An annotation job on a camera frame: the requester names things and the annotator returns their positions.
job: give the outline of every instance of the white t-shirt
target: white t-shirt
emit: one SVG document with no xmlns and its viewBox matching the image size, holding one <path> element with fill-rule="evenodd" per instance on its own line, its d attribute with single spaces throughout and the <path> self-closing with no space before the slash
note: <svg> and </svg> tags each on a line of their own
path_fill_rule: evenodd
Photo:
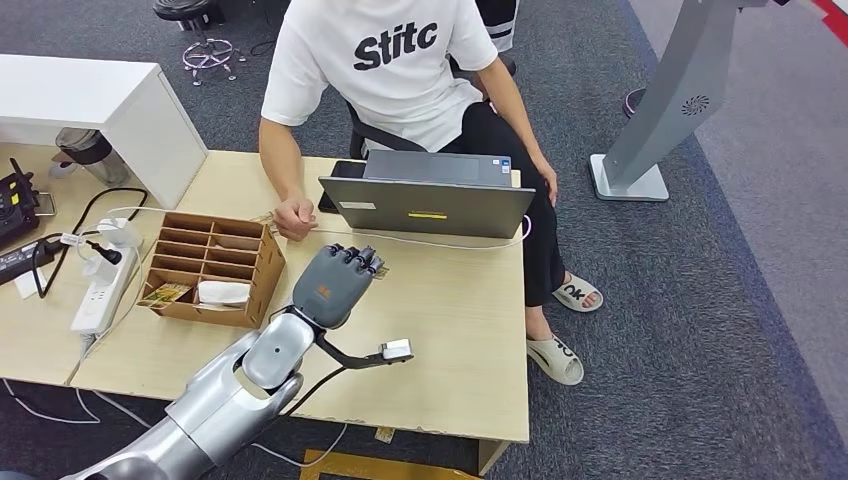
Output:
<svg viewBox="0 0 848 480">
<path fill-rule="evenodd" d="M 280 29 L 262 116 L 301 125 L 332 85 L 366 124 L 437 151 L 482 99 L 454 79 L 498 51 L 474 0 L 294 0 Z"/>
</svg>

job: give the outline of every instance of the hand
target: hand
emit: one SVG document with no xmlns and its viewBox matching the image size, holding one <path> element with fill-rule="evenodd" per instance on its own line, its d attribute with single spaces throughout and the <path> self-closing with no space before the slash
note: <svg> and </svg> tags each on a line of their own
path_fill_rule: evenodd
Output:
<svg viewBox="0 0 848 480">
<path fill-rule="evenodd" d="M 314 211 L 315 205 L 308 198 L 292 197 L 274 209 L 274 223 L 282 236 L 299 242 L 318 226 Z"/>
<path fill-rule="evenodd" d="M 539 174 L 542 175 L 542 178 L 545 179 L 545 183 L 548 184 L 548 198 L 551 201 L 551 205 L 556 207 L 556 196 L 559 192 L 559 188 L 557 187 L 557 178 L 556 172 L 554 171 L 551 164 L 548 163 L 548 160 L 541 153 L 535 156 L 531 156 L 533 160 L 533 165 L 536 166 L 536 170 L 539 171 Z"/>
</svg>

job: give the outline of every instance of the red stripe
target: red stripe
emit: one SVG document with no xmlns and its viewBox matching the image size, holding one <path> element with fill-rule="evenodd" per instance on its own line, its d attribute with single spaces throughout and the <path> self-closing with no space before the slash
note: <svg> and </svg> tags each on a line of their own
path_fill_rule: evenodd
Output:
<svg viewBox="0 0 848 480">
<path fill-rule="evenodd" d="M 837 38 L 842 40 L 845 46 L 848 46 L 848 14 L 831 0 L 813 0 L 813 3 L 827 14 L 822 22 Z"/>
</svg>

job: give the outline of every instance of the black pants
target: black pants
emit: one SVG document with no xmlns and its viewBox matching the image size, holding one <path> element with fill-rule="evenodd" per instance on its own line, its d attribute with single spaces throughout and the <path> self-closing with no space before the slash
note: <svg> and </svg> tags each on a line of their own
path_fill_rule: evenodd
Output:
<svg viewBox="0 0 848 480">
<path fill-rule="evenodd" d="M 488 103 L 475 103 L 462 117 L 462 134 L 441 151 L 507 155 L 512 159 L 512 168 L 521 171 L 521 186 L 536 189 L 536 196 L 527 209 L 533 226 L 524 240 L 524 304 L 537 307 L 545 303 L 551 292 L 562 284 L 565 267 L 559 254 L 556 213 L 548 199 L 548 186 L 518 134 Z"/>
</svg>

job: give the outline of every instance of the foot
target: foot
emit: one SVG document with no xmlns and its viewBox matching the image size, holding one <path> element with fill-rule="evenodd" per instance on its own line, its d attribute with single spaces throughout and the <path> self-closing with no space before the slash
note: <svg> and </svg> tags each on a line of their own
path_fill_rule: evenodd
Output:
<svg viewBox="0 0 848 480">
<path fill-rule="evenodd" d="M 554 297 L 566 307 L 578 312 L 591 312 L 598 309 L 603 302 L 603 296 L 595 287 L 570 272 L 565 272 L 562 285 L 554 291 Z"/>
<path fill-rule="evenodd" d="M 563 385 L 583 381 L 583 362 L 556 335 L 549 340 L 527 340 L 527 355 L 549 377 Z"/>
</svg>

